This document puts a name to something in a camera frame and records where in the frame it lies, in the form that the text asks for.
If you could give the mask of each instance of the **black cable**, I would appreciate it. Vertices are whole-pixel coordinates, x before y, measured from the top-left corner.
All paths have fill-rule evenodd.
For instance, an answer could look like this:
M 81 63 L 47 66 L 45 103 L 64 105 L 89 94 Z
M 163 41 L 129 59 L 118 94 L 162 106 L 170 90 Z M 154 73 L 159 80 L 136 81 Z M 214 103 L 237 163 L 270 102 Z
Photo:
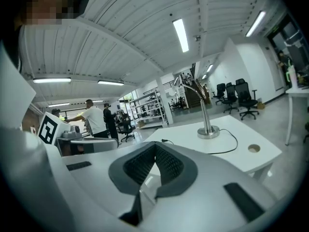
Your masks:
M 169 142 L 171 142 L 172 144 L 174 144 L 171 140 L 167 140 L 167 139 L 161 139 L 161 141 L 164 142 L 164 143 L 167 142 L 167 141 L 169 141 Z
M 224 154 L 224 153 L 228 153 L 228 152 L 231 152 L 231 151 L 234 151 L 235 149 L 237 149 L 237 147 L 238 147 L 238 140 L 237 140 L 237 138 L 236 138 L 229 130 L 227 130 L 227 129 L 221 129 L 220 131 L 223 131 L 223 130 L 227 131 L 228 133 L 231 134 L 231 136 L 232 136 L 233 138 L 235 138 L 235 140 L 236 140 L 236 147 L 235 147 L 234 149 L 231 149 L 231 150 L 228 150 L 228 151 L 225 151 L 225 152 L 208 153 L 209 155 Z M 167 140 L 167 139 L 161 139 L 161 141 L 164 142 L 164 143 L 167 142 L 167 141 L 169 141 L 169 142 L 171 142 L 172 144 L 174 144 L 172 141 Z
M 228 132 L 231 134 L 231 136 L 232 136 L 233 138 L 235 138 L 235 140 L 236 140 L 236 147 L 235 147 L 234 149 L 231 149 L 231 150 L 228 150 L 228 151 L 225 151 L 225 152 L 209 153 L 209 155 L 224 154 L 224 153 L 228 153 L 228 152 L 231 152 L 231 151 L 234 151 L 235 149 L 237 149 L 237 147 L 238 147 L 237 138 L 236 138 L 229 130 L 227 130 L 227 129 L 221 129 L 220 131 L 223 131 L 223 130 L 228 131 Z

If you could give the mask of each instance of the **desk lamp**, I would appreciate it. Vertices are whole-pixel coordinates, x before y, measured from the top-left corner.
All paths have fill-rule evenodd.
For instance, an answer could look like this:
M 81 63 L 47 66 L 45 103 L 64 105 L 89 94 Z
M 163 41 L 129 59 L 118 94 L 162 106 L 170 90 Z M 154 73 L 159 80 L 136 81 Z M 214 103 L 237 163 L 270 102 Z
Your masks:
M 200 98 L 202 114 L 203 114 L 203 119 L 204 119 L 204 127 L 197 130 L 197 136 L 199 138 L 202 138 L 202 139 L 212 139 L 212 138 L 219 136 L 219 134 L 220 134 L 219 127 L 211 125 L 211 123 L 209 121 L 209 115 L 207 113 L 206 105 L 204 103 L 203 98 L 200 96 L 200 94 L 194 88 L 180 83 L 179 77 L 177 77 L 174 80 L 173 85 L 176 86 L 176 87 L 183 86 L 183 87 L 189 88 L 189 89 L 193 90 L 198 95 L 198 97 Z

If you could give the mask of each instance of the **gray floor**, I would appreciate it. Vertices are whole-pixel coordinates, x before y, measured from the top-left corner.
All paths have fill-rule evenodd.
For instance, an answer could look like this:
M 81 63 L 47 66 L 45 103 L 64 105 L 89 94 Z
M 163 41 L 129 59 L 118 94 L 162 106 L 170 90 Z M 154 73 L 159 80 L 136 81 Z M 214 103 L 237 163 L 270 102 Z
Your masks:
M 214 105 L 208 108 L 210 118 L 217 118 L 227 115 L 223 113 L 225 105 Z M 307 101 L 302 98 L 294 98 L 294 122 L 290 144 L 286 146 L 285 138 L 288 127 L 289 103 L 288 97 L 283 96 L 266 105 L 264 110 L 260 111 L 257 120 L 247 116 L 242 121 L 262 136 L 271 141 L 275 146 L 281 149 L 282 154 L 268 172 L 267 178 L 263 184 L 278 198 L 281 199 L 287 193 L 297 188 L 301 181 L 302 174 L 307 169 L 306 156 L 309 149 L 309 140 L 303 144 L 303 138 L 307 134 L 304 125 L 309 118 L 307 114 Z M 240 120 L 239 113 L 236 110 L 231 114 Z M 173 112 L 174 124 L 170 126 L 180 126 L 202 121 L 200 108 L 194 108 L 187 111 Z M 136 144 L 149 137 L 155 128 L 135 130 L 135 139 L 129 139 L 127 143 L 122 143 L 121 147 Z

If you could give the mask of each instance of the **black slot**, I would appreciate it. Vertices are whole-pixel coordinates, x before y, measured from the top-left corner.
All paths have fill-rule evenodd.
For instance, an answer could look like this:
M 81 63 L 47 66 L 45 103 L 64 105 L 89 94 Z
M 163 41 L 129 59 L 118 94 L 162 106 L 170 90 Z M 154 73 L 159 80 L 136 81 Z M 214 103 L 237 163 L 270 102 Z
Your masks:
M 82 161 L 82 162 L 67 165 L 67 168 L 68 168 L 69 171 L 73 171 L 73 170 L 88 167 L 88 166 L 91 166 L 90 162 Z
M 239 184 L 230 183 L 225 185 L 224 189 L 248 222 L 253 221 L 264 213 L 264 210 L 259 204 L 255 202 Z

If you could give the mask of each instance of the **white table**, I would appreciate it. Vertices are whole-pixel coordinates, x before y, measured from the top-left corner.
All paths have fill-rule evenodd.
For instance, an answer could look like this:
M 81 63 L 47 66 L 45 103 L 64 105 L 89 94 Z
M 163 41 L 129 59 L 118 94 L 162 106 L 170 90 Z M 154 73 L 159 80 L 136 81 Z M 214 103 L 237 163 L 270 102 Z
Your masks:
M 289 145 L 291 138 L 291 129 L 293 122 L 293 97 L 307 98 L 307 105 L 309 106 L 309 89 L 290 88 L 285 93 L 289 95 L 289 125 L 288 134 L 286 135 L 285 145 Z
M 245 173 L 253 174 L 253 177 L 262 182 L 273 161 L 282 153 L 265 137 L 246 126 L 232 116 L 224 116 L 211 120 L 211 124 L 220 129 L 229 130 L 238 140 L 236 150 L 215 155 L 223 158 L 238 167 Z M 203 127 L 203 122 L 184 126 L 158 129 L 145 141 L 161 141 L 161 139 L 171 140 L 175 145 L 186 147 L 203 153 L 225 152 L 236 147 L 235 139 L 225 130 L 214 139 L 200 139 L 197 130 Z M 260 151 L 253 153 L 248 150 L 252 144 L 260 146 Z M 155 165 L 151 174 L 160 175 L 158 167 Z

